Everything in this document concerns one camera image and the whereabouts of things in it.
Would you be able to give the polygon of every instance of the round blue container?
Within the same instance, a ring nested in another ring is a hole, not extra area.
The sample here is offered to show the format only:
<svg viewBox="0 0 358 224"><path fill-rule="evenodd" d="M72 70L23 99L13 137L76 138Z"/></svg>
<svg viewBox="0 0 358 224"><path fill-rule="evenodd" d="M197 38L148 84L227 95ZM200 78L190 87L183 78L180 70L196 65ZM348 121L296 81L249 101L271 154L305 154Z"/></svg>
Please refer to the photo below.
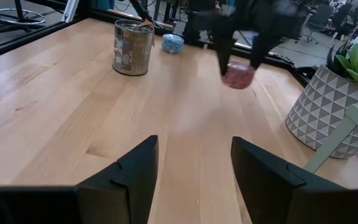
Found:
<svg viewBox="0 0 358 224"><path fill-rule="evenodd" d="M183 49L184 40L173 34L164 34L162 36L162 49L171 54L179 54Z"/></svg>

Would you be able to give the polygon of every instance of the black metal frame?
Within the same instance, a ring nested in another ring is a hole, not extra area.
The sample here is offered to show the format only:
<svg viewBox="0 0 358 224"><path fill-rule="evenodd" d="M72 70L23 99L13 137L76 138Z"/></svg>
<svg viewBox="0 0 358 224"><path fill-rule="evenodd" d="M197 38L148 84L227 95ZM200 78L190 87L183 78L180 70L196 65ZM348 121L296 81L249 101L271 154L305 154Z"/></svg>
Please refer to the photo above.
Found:
<svg viewBox="0 0 358 224"><path fill-rule="evenodd" d="M37 4L43 4L45 6L53 8L53 9L64 10L64 8L65 8L65 3L62 0L60 0L60 1L59 0L27 0L27 1L34 2ZM88 17L97 19L97 20L101 20L101 21L110 22L110 23L114 23L115 21L117 21L119 19L131 19L131 20L140 21L140 19L137 19L135 17L129 17L129 16L125 16L122 14L115 14L115 13L109 12L109 11L94 9L91 7L91 1L92 0L80 0L80 2L78 4L78 9L76 11L78 16L70 23L59 22L59 23L54 24L50 27L45 27L43 29L35 30L25 36L22 36L17 39L14 39L12 41L1 44L0 45L0 55L4 54L10 50L14 50L20 46L25 45L25 44L28 44L29 42L35 41L39 38L42 38L46 35L49 35L53 32L56 32L60 29L68 27L68 26L70 26L76 22L79 22L83 19L86 19ZM157 34L157 35L164 35L164 34L169 34L172 32L173 32L173 29L169 28L169 27L164 27L164 28L156 27L156 30L155 30L155 34ZM206 44L209 49L214 49L214 46L211 42L203 42L201 40L188 40L185 38L185 43L188 45L194 45L194 46L198 46L198 47L204 47L204 45ZM238 57L249 59L250 58L250 49L241 47L239 45L235 45L232 50L232 54L235 56L238 56ZM307 86L307 84L309 82L309 80L306 77L304 77L302 74L300 74L296 70L296 67L294 66L293 63L287 62L286 60L284 60L276 55L267 56L264 59L263 63L288 70L303 87Z"/></svg>

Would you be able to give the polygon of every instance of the wooden tabletop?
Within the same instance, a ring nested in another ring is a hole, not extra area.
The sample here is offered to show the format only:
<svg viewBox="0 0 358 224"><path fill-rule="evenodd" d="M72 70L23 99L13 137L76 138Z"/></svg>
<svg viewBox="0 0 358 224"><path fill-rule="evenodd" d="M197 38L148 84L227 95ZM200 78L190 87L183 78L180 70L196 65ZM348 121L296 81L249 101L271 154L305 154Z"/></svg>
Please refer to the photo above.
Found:
<svg viewBox="0 0 358 224"><path fill-rule="evenodd" d="M156 37L149 72L127 77L111 68L113 41L112 24L87 19L0 56L0 184L76 184L158 134L149 223L249 223L231 138L301 167L314 154L285 126L303 91L286 70L263 65L233 90L213 51L172 55ZM358 156L329 159L317 174L356 188Z"/></svg>

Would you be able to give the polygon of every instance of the plant pot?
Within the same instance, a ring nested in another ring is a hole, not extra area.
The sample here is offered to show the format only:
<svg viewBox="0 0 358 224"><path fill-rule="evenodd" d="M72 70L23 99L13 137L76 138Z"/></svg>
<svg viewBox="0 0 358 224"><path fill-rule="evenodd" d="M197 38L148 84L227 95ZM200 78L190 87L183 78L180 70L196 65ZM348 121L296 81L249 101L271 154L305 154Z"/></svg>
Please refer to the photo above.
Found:
<svg viewBox="0 0 358 224"><path fill-rule="evenodd" d="M297 99L285 122L292 134L317 150L335 130L352 104L358 105L358 84L320 66ZM358 153L358 127L331 157L346 159Z"/></svg>

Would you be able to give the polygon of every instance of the metal can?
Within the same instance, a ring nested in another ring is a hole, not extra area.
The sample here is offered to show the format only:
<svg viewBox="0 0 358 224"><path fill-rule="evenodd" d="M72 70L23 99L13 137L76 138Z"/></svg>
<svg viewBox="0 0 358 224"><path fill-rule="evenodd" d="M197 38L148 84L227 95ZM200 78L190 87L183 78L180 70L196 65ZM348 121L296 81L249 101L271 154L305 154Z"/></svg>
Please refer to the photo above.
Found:
<svg viewBox="0 0 358 224"><path fill-rule="evenodd" d="M118 20L115 23L112 67L121 74L144 75L149 69L154 28L138 27L140 24L142 23L130 20Z"/></svg>

